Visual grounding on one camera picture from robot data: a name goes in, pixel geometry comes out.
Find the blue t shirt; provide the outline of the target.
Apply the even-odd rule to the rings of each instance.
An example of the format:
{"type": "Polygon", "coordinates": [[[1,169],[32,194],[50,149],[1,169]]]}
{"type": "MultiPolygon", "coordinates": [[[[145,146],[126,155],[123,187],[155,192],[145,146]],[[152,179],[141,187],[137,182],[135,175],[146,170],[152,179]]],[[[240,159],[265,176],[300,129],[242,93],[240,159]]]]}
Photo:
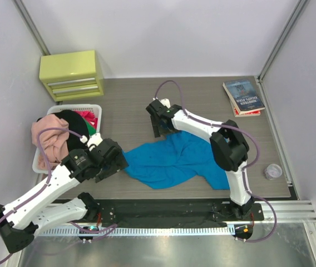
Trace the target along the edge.
{"type": "Polygon", "coordinates": [[[143,144],[124,153],[128,175],[152,189],[167,189],[194,176],[205,178],[214,190],[228,190],[225,171],[214,161],[210,144],[188,132],[143,144]]]}

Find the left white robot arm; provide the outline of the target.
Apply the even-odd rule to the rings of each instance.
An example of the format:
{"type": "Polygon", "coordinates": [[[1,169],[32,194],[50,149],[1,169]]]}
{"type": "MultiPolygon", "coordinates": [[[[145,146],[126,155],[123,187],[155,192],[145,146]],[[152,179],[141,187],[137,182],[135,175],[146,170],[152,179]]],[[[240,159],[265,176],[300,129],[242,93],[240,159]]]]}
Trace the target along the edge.
{"type": "Polygon", "coordinates": [[[9,204],[0,204],[0,237],[9,253],[26,248],[38,235],[61,224],[93,221],[100,206],[87,192],[49,208],[66,191],[86,180],[100,182],[125,169],[121,146],[112,139],[89,140],[86,149],[70,151],[45,180],[9,204]]]}

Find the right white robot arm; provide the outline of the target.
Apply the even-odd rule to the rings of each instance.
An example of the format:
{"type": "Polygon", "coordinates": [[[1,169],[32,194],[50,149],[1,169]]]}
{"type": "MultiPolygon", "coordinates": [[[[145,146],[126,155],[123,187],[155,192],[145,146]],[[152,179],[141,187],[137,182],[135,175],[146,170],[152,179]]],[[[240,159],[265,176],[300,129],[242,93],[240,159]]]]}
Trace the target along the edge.
{"type": "Polygon", "coordinates": [[[249,145],[237,124],[228,120],[217,122],[197,116],[179,105],[169,105],[168,99],[154,99],[147,107],[155,137],[184,131],[207,141],[216,164],[225,171],[230,188],[230,210],[237,219],[251,212],[251,195],[245,171],[249,145]]]}

